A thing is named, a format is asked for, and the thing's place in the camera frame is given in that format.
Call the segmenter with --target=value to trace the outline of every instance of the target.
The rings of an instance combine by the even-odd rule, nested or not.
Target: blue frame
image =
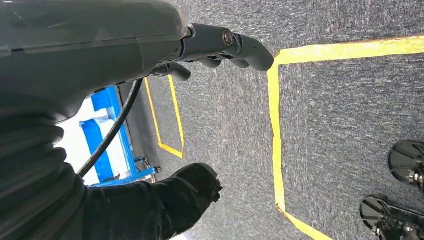
[[[90,153],[93,154],[103,141],[100,127],[94,119],[82,121],[79,123],[79,125],[81,126],[85,138],[87,139],[88,149],[90,150]],[[94,164],[94,168],[97,172],[98,180],[100,182],[103,182],[104,180],[114,176],[111,162],[109,161],[108,153],[106,151]]]
[[[119,114],[121,113],[121,109],[122,109],[121,103],[118,99],[118,93],[117,93],[117,89],[116,89],[115,86],[107,87],[105,90],[100,91],[96,94],[93,94],[91,96],[91,100],[92,100],[93,107],[94,107],[95,111],[98,111],[98,110],[101,110],[101,109],[107,109],[108,117],[110,119],[114,120],[114,121],[116,121]],[[122,145],[125,161],[126,161],[128,170],[130,172],[130,176],[128,176],[125,179],[117,179],[117,180],[112,180],[112,181],[107,181],[107,182],[102,182],[102,180],[100,179],[100,176],[99,176],[100,183],[94,184],[94,185],[92,185],[92,187],[107,187],[107,186],[125,185],[125,184],[128,184],[128,183],[132,183],[132,182],[134,182],[138,179],[144,178],[148,175],[152,175],[152,174],[156,173],[156,169],[154,167],[150,167],[146,170],[138,172],[137,167],[136,167],[136,163],[134,161],[133,153],[131,151],[131,145],[130,145],[130,141],[129,141],[130,137],[128,136],[127,127],[125,126],[125,124],[122,125],[118,134],[119,134],[119,139],[120,139],[120,142],[121,142],[121,145]],[[109,165],[109,167],[111,167],[111,164],[109,162],[109,158],[107,158],[107,164]]]

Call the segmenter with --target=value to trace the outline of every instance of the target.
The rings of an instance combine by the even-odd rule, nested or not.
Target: gray carpet
[[[402,1],[182,0],[190,22],[229,27],[276,54],[310,44],[424,32],[424,3]],[[418,190],[390,176],[386,153],[402,139],[424,140],[423,55],[285,65],[280,68],[283,177],[287,211],[333,239],[375,239],[359,220],[367,194],[423,206]],[[168,177],[204,162],[225,187],[188,233],[194,240],[303,240],[275,208],[267,76],[226,62],[199,63],[175,81],[185,139],[180,159],[157,146],[145,87],[130,114],[136,155]],[[167,78],[149,80],[162,142],[181,145]],[[121,87],[128,92],[129,85]]]

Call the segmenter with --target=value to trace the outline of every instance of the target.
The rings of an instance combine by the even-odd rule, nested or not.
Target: yellow tape
[[[385,40],[309,45],[283,49],[275,58],[268,71],[269,115],[272,132],[272,162],[275,185],[275,204],[278,210],[301,232],[315,240],[331,240],[330,237],[308,226],[286,212],[283,183],[283,156],[280,129],[280,76],[279,65],[299,64],[318,61],[373,58],[389,55],[409,55],[424,53],[424,36],[412,36]]]
[[[275,62],[283,65],[421,53],[424,53],[424,36],[411,36],[283,49]]]
[[[177,122],[178,122],[178,130],[179,130],[179,135],[180,135],[180,138],[181,138],[182,149],[183,149],[182,151],[178,151],[175,148],[172,148],[172,147],[162,143],[161,135],[159,134],[158,121],[156,119],[156,114],[155,114],[155,107],[153,106],[152,95],[150,93],[149,81],[147,80],[147,77],[144,79],[144,81],[145,81],[145,85],[146,85],[148,100],[150,102],[151,114],[153,115],[154,127],[156,129],[157,144],[163,150],[168,151],[169,153],[171,153],[171,154],[182,159],[183,158],[183,152],[184,152],[183,125],[181,124],[180,111],[179,111],[179,108],[178,108],[177,96],[176,96],[176,93],[175,93],[175,88],[174,88],[174,83],[173,83],[172,77],[169,76],[169,85],[171,87],[172,100],[173,100],[173,104],[174,104],[174,107],[175,107],[176,119],[177,119]]]
[[[152,95],[150,94],[149,81],[147,77],[144,78],[146,84],[146,90],[148,95],[148,101],[150,102],[151,114],[153,115],[154,127],[156,128],[157,141],[159,142],[159,146],[162,144],[161,135],[159,134],[158,121],[156,121],[155,108],[153,107]]]
[[[174,81],[171,75],[168,75],[169,85],[171,86],[173,106],[175,107],[176,121],[178,123],[179,137],[181,139],[182,152],[184,152],[184,133],[183,124],[181,123],[180,109],[178,108],[177,95],[175,93]]]
[[[183,153],[182,152],[180,152],[178,150],[175,150],[174,148],[172,148],[172,147],[170,147],[168,145],[165,145],[165,144],[163,144],[163,143],[160,142],[159,143],[159,147],[161,147],[162,149],[164,149],[164,150],[170,152],[171,154],[179,157],[180,159],[183,158]]]

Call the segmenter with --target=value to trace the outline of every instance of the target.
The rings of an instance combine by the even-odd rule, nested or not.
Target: black cable
[[[83,178],[89,172],[89,170],[94,166],[94,164],[96,164],[96,162],[99,160],[102,154],[106,151],[106,149],[111,144],[112,140],[115,138],[115,136],[121,129],[122,124],[124,123],[125,119],[128,116],[128,113],[130,112],[134,102],[136,101],[136,98],[137,98],[137,95],[139,94],[139,90],[142,86],[142,83],[143,83],[143,79],[139,79],[132,84],[131,90],[129,91],[128,98],[126,99],[125,104],[123,105],[122,110],[118,118],[116,119],[115,123],[113,124],[112,128],[107,133],[106,137],[100,143],[100,145],[95,150],[95,152],[88,159],[88,161],[78,171],[77,174],[80,175],[81,178]]]

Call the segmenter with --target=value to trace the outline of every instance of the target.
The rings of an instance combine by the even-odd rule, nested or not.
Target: bolt
[[[376,224],[376,225],[374,225],[373,227],[372,227],[372,233],[375,235],[375,236],[377,236],[377,237],[379,237],[380,235],[381,235],[381,233],[382,233],[382,230],[379,228],[379,226]]]
[[[408,178],[410,184],[417,184],[417,182],[420,178],[420,175],[418,174],[418,172],[415,172],[415,171],[412,170],[412,171],[409,172],[409,176],[407,178]]]
[[[225,30],[222,33],[222,40],[224,41],[225,45],[231,46],[233,44],[233,34],[229,30]]]

